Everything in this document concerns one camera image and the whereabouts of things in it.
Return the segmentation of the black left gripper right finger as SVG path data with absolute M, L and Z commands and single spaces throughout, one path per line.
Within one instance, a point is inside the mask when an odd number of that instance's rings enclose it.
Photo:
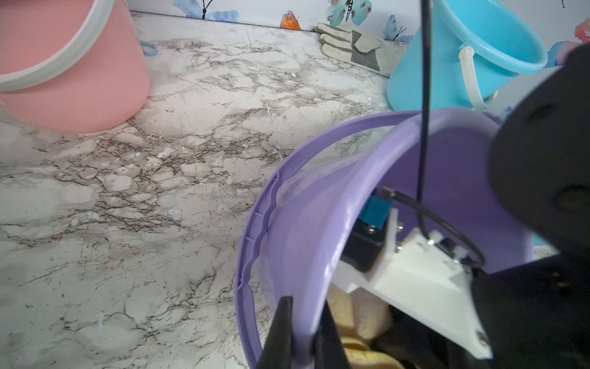
M 351 369 L 327 302 L 315 339 L 315 368 Z

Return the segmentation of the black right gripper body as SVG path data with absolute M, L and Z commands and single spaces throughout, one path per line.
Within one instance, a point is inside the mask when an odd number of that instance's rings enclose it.
M 488 161 L 501 205 L 557 254 L 475 273 L 473 301 L 493 352 L 477 359 L 425 324 L 399 317 L 373 347 L 416 368 L 589 366 L 589 48 L 531 93 L 496 137 Z

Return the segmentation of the teal bucket with sticker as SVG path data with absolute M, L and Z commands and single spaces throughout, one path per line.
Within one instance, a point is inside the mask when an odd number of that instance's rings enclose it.
M 430 107 L 484 111 L 518 75 L 548 61 L 542 40 L 498 1 L 435 1 Z

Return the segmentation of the purple plastic bucket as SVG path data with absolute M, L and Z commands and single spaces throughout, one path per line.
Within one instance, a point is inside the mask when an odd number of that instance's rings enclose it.
M 293 298 L 293 368 L 309 368 L 328 289 L 350 233 L 378 188 L 409 194 L 416 185 L 418 111 L 371 115 L 340 124 L 293 152 L 268 181 L 244 230 L 235 290 L 241 343 L 255 367 L 262 354 L 254 295 L 257 272 L 270 304 Z M 428 209 L 484 253 L 487 273 L 533 259 L 533 234 L 492 193 L 487 156 L 495 115 L 438 109 L 430 116 Z

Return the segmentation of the cream yellow microfibre cloth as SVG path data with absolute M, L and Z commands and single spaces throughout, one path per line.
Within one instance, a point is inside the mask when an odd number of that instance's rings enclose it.
M 362 288 L 347 293 L 330 286 L 327 304 L 352 368 L 397 368 L 401 362 L 370 346 L 393 324 L 389 305 Z

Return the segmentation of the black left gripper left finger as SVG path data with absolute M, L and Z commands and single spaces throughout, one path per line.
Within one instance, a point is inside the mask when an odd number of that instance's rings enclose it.
M 291 369 L 293 347 L 293 298 L 282 297 L 256 369 Z

